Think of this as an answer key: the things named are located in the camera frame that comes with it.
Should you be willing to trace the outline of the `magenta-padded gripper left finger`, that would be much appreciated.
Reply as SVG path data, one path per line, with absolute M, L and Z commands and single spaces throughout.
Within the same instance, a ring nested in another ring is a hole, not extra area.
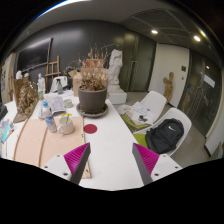
M 42 169 L 78 185 L 90 153 L 90 144 L 85 143 L 64 155 L 56 154 Z

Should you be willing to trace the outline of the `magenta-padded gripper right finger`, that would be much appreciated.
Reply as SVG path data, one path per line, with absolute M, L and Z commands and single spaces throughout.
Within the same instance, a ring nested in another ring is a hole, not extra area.
M 144 185 L 182 169 L 169 155 L 157 154 L 137 143 L 133 144 L 132 153 Z

